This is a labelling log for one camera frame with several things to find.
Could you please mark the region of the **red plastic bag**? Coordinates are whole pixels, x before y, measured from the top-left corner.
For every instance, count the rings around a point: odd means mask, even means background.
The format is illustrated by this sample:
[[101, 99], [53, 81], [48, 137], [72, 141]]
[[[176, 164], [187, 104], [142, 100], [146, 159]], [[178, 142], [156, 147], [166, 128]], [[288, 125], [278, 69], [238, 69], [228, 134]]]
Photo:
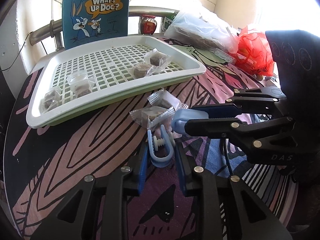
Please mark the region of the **red plastic bag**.
[[238, 51], [229, 53], [235, 65], [249, 75], [272, 76], [274, 61], [265, 32], [249, 29], [247, 25], [238, 36]]

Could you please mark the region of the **clear plastic bag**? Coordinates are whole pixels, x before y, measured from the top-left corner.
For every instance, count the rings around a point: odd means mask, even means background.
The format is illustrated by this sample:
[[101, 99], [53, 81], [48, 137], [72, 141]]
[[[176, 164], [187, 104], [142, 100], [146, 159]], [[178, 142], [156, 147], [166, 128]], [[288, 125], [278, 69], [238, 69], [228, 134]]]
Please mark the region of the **clear plastic bag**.
[[179, 11], [164, 36], [200, 49], [219, 48], [231, 54], [238, 52], [236, 30], [204, 7]]

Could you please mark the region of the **blue Bugs Bunny tote bag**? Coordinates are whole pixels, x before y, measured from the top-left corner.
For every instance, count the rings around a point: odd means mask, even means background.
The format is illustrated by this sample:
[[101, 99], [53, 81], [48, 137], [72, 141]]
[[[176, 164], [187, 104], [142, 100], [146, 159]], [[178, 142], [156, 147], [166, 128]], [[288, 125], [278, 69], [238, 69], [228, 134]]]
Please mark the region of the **blue Bugs Bunny tote bag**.
[[129, 0], [62, 0], [66, 49], [128, 33]]

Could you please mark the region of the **white perforated plastic tray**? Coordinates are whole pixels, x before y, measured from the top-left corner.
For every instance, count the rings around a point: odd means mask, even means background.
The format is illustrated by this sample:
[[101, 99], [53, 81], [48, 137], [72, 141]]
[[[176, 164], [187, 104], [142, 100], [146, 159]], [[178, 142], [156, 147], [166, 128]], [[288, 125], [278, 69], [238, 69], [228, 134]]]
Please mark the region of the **white perforated plastic tray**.
[[[144, 60], [153, 49], [171, 56], [166, 69], [140, 79], [130, 74], [131, 68]], [[84, 70], [95, 82], [93, 92], [76, 98], [67, 76]], [[150, 36], [127, 36], [100, 40], [63, 51], [44, 66], [29, 102], [26, 122], [31, 128], [57, 125], [124, 98], [185, 81], [206, 72], [205, 66], [177, 48]], [[53, 87], [59, 87], [60, 105], [41, 114], [41, 99]]]

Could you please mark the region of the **brown snack packet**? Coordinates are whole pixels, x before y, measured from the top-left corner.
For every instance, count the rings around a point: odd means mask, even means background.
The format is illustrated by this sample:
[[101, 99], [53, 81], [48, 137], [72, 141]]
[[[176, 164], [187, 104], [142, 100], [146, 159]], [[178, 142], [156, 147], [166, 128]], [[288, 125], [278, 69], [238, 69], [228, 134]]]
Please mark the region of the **brown snack packet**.
[[53, 87], [45, 94], [39, 105], [39, 111], [41, 114], [47, 113], [60, 105], [61, 92], [62, 90], [59, 87]]
[[130, 112], [134, 122], [151, 131], [155, 131], [159, 126], [165, 124], [174, 114], [173, 107], [166, 109], [159, 106], [144, 107]]
[[189, 108], [187, 104], [182, 103], [180, 99], [173, 96], [164, 88], [150, 94], [148, 96], [148, 102], [152, 106], [159, 106], [166, 109], [173, 108], [175, 111]]
[[70, 85], [70, 89], [76, 98], [80, 98], [84, 95], [91, 94], [93, 92], [93, 87], [95, 82], [90, 79], [84, 79]]
[[141, 63], [134, 65], [131, 68], [130, 74], [134, 78], [140, 79], [140, 78], [152, 75], [154, 71], [155, 71], [155, 66], [148, 64], [148, 63], [141, 62]]
[[144, 55], [144, 61], [151, 65], [151, 68], [147, 72], [147, 75], [150, 76], [163, 72], [171, 62], [171, 56], [161, 53], [155, 48]]

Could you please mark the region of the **red sauce jar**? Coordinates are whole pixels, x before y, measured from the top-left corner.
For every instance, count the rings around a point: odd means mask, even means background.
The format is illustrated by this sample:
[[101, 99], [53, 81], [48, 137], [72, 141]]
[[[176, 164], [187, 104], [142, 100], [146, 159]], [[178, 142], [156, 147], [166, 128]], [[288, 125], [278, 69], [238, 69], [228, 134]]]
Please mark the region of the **red sauce jar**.
[[152, 15], [141, 15], [139, 17], [139, 34], [152, 35], [156, 31], [157, 21], [156, 17]]

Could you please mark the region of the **cartoon print bedsheet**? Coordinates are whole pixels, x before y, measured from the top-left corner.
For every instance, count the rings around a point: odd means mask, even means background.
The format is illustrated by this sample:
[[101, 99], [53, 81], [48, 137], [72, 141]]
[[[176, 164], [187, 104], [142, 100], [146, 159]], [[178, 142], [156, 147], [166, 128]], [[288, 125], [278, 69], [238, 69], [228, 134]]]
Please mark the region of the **cartoon print bedsheet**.
[[[103, 177], [124, 165], [146, 139], [146, 129], [130, 112], [148, 104], [140, 94], [97, 109], [56, 126], [30, 128], [25, 120], [31, 94], [40, 76], [25, 78], [12, 109], [4, 148], [4, 183], [13, 221], [25, 239], [85, 175]], [[197, 165], [220, 177], [234, 173], [287, 225], [298, 186], [280, 169], [252, 165], [239, 148], [206, 137], [178, 137]], [[130, 239], [193, 239], [195, 202], [180, 190], [175, 163], [150, 166], [139, 197], [127, 202]]]

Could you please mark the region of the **light blue plastic clip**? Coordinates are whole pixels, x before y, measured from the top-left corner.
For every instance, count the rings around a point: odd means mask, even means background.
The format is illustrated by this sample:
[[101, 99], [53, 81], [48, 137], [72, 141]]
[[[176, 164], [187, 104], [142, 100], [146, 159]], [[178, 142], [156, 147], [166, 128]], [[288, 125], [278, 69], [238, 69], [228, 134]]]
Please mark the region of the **light blue plastic clip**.
[[188, 135], [185, 131], [185, 124], [193, 119], [208, 119], [209, 114], [204, 111], [194, 109], [179, 109], [175, 112], [171, 121], [172, 130], [181, 135]]

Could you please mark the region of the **metal bed rail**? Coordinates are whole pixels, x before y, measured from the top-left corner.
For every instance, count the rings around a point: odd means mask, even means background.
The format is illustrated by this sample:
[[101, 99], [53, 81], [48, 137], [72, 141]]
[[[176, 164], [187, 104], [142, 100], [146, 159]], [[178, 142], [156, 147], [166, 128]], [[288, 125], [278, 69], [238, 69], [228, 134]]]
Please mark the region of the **metal bed rail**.
[[[129, 6], [129, 17], [136, 17], [142, 15], [153, 15], [156, 17], [166, 17], [169, 14], [178, 13], [178, 10], [161, 8], [161, 7], [149, 7], [149, 6]], [[51, 37], [55, 41], [56, 50], [63, 48], [62, 39], [62, 20], [51, 20], [48, 25], [32, 31], [29, 35], [29, 41], [32, 46], [42, 42], [44, 39]]]

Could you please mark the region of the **clear round dish left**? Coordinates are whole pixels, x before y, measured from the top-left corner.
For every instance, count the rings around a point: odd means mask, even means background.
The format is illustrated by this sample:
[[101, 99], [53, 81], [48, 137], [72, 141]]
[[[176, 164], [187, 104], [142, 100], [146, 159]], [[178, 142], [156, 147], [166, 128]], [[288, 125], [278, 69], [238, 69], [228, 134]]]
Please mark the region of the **clear round dish left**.
[[79, 70], [77, 72], [73, 72], [69, 76], [67, 76], [67, 82], [69, 85], [74, 83], [78, 83], [88, 78], [88, 73], [84, 70]]

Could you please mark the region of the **light blue U clip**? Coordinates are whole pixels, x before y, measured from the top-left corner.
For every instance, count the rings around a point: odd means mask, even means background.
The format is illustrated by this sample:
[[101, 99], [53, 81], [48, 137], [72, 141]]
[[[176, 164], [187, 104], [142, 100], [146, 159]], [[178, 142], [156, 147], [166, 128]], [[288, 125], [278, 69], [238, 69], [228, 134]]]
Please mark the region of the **light blue U clip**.
[[[173, 156], [174, 148], [176, 146], [174, 134], [165, 129], [164, 125], [160, 126], [161, 137], [157, 139], [155, 135], [152, 135], [152, 131], [148, 129], [148, 145], [149, 145], [149, 154], [152, 164], [157, 168], [167, 167]], [[163, 157], [156, 156], [155, 152], [159, 151], [161, 147], [164, 147], [166, 155]]]

